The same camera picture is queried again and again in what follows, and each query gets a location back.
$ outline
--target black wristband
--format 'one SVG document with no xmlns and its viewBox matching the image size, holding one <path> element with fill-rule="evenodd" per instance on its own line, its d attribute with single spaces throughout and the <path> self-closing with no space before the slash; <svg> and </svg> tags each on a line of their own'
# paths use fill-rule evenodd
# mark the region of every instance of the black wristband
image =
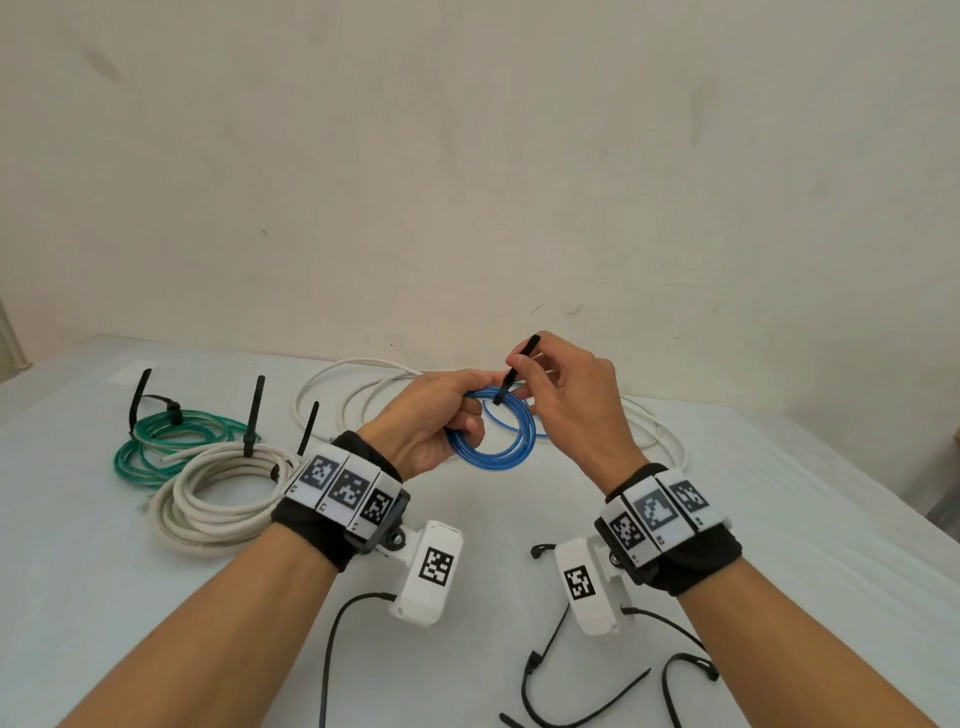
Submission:
<svg viewBox="0 0 960 728">
<path fill-rule="evenodd" d="M 641 480 L 668 470 L 660 463 L 647 463 L 613 490 L 607 503 Z M 655 575 L 646 583 L 671 596 L 680 596 L 742 555 L 743 546 L 727 527 L 715 525 L 657 557 L 650 564 Z"/>
<path fill-rule="evenodd" d="M 400 473 L 393 464 L 364 442 L 356 432 L 347 430 L 330 444 L 362 457 L 393 479 L 402 482 Z M 286 526 L 316 548 L 337 571 L 346 569 L 350 559 L 357 553 L 357 549 L 344 538 L 347 530 L 343 526 L 295 500 L 283 498 L 274 508 L 270 519 Z"/>
</svg>

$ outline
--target wrist-mounted device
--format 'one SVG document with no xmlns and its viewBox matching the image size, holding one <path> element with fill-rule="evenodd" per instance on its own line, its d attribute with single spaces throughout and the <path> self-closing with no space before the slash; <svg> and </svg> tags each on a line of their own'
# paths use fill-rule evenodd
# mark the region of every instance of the wrist-mounted device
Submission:
<svg viewBox="0 0 960 728">
<path fill-rule="evenodd" d="M 320 444 L 303 458 L 272 519 L 302 536 L 339 571 L 375 549 L 404 567 L 395 617 L 429 626 L 440 619 L 463 549 L 456 528 L 402 522 L 410 495 L 391 463 L 355 432 Z"/>
<path fill-rule="evenodd" d="M 656 463 L 613 491 L 594 525 L 599 536 L 554 551 L 571 611 L 588 635 L 616 632 L 630 619 L 624 575 L 678 596 L 743 552 L 730 521 L 703 493 L 681 471 Z"/>
</svg>

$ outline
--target person's left hand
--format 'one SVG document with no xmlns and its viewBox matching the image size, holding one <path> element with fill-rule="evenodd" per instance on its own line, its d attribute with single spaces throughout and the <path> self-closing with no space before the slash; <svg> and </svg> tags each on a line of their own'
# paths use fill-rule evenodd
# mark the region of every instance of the person's left hand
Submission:
<svg viewBox="0 0 960 728">
<path fill-rule="evenodd" d="M 420 375 L 357 434 L 387 458 L 404 480 L 432 471 L 453 454 L 445 427 L 462 430 L 472 448 L 483 442 L 483 408 L 464 394 L 499 386 L 504 374 L 462 369 Z"/>
</svg>

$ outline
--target hand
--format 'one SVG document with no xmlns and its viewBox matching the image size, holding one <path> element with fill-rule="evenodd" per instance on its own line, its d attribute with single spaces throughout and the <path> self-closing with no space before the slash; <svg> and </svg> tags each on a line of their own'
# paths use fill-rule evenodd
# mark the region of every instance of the hand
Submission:
<svg viewBox="0 0 960 728">
<path fill-rule="evenodd" d="M 534 398 L 530 410 L 540 415 L 550 441 L 605 494 L 649 462 L 634 442 L 620 403 L 616 374 L 609 359 L 598 359 L 549 331 L 529 357 L 507 357 L 526 383 L 514 394 Z"/>
<path fill-rule="evenodd" d="M 453 454 L 445 427 L 462 430 L 472 448 L 483 442 L 483 408 L 464 393 L 501 381 L 503 372 L 479 369 L 420 375 L 357 434 L 409 480 Z"/>
</svg>

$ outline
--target person's right arm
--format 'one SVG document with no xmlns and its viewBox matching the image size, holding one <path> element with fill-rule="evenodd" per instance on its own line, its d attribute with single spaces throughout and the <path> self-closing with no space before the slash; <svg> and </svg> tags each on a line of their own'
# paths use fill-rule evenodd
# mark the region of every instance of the person's right arm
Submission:
<svg viewBox="0 0 960 728">
<path fill-rule="evenodd" d="M 550 440 L 606 495 L 647 459 L 623 414 L 613 364 L 548 331 L 525 379 Z M 680 604 L 753 728 L 936 728 L 851 649 L 739 558 L 680 595 Z"/>
</svg>

